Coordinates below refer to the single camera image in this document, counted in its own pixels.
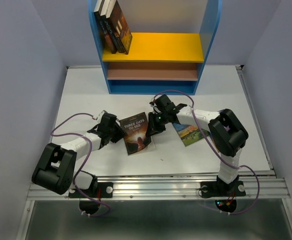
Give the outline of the Three Days to See book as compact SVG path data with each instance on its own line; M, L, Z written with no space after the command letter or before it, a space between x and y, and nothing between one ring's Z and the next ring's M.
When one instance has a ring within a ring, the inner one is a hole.
M146 136L148 119L145 112L121 119L120 126L124 130L123 137L127 154L136 154L152 143L150 137Z

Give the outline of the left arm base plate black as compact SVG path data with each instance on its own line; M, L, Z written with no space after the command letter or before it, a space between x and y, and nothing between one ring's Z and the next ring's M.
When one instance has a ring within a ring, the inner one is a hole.
M110 199L113 197L113 182L98 182L88 189L82 189L83 193L93 199Z

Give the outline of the A Tale of Two Cities book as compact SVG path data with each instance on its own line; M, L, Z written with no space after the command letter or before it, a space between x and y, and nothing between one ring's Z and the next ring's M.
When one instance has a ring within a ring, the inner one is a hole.
M117 48L114 45L113 40L110 34L108 33L107 27L101 17L101 12L102 12L104 3L105 3L104 0L97 0L93 14L98 26L99 35L103 39L103 42L108 46L108 49L110 50L110 52L112 54L115 54L117 52Z

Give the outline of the floral cover book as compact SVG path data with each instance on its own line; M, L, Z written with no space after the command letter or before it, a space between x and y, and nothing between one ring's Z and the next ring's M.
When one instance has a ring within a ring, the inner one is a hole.
M108 16L108 14L111 13L111 3L112 0L105 0L103 5L102 5L102 9L101 9L101 19L103 20L103 23L110 35L110 38L114 44L114 46L116 47L116 50L118 53L124 54L124 47L123 44L120 42L119 37L116 36L115 33L115 27L113 26L113 24L111 23L110 20L110 16Z

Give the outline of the Animal Farm book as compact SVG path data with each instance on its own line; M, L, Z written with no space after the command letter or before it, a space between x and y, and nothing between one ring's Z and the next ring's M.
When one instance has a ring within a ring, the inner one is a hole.
M198 129L197 126L177 123L173 123L172 125L185 147L204 138L202 132Z

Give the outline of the red white cover book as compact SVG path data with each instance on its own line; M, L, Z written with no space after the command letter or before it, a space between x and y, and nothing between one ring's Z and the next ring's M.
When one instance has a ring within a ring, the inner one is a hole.
M133 36L124 16L124 13L117 0L112 0L110 10L111 12L108 13L107 16L110 17L110 21L115 28L115 34L117 37L119 37L119 41L123 45L124 54L128 55Z

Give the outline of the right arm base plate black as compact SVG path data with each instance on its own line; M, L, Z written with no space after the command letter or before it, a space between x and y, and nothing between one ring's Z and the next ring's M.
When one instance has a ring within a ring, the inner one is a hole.
M245 197L246 190L244 183L236 180L230 184L223 181L203 181L200 183L201 196L204 199L217 197Z

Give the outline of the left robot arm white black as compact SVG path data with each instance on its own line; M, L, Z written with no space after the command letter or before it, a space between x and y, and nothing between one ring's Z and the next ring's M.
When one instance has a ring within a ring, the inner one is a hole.
M97 125L84 135L61 145L49 143L43 149L31 177L32 183L62 195L74 187L76 161L88 157L93 151L108 143L117 143L125 132L117 123L117 116L102 111L97 116Z

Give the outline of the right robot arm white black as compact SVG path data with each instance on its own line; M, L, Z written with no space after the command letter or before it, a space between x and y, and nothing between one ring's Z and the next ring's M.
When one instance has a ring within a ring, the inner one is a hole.
M216 181L202 182L200 192L203 198L245 196L239 189L239 159L248 132L232 110L205 111L194 108L194 104L174 104L166 94L156 95L151 101L152 111L148 114L146 136L165 131L166 124L196 126L201 132L209 132L206 142L220 160Z

